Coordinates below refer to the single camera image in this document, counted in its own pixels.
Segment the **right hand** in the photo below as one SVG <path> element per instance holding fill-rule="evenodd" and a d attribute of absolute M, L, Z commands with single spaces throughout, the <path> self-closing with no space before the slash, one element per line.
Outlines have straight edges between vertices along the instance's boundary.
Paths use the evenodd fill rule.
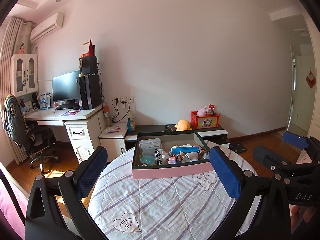
<path fill-rule="evenodd" d="M 301 222 L 310 222 L 313 214 L 315 213 L 315 207 L 306 207 L 298 205 L 290 205 L 291 213 L 291 233 L 294 233 Z"/>

